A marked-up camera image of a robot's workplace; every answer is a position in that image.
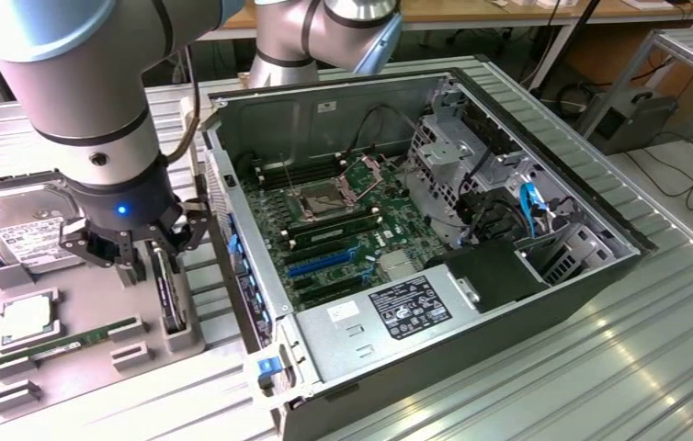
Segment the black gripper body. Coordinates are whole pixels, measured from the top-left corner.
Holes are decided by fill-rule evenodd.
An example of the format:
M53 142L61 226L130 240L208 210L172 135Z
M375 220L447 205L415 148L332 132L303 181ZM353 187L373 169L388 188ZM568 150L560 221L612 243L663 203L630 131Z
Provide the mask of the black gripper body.
M165 158L157 158L128 181L113 185L86 185L68 180L69 192L84 217L101 229L136 230L160 221L172 225L182 215L172 190Z

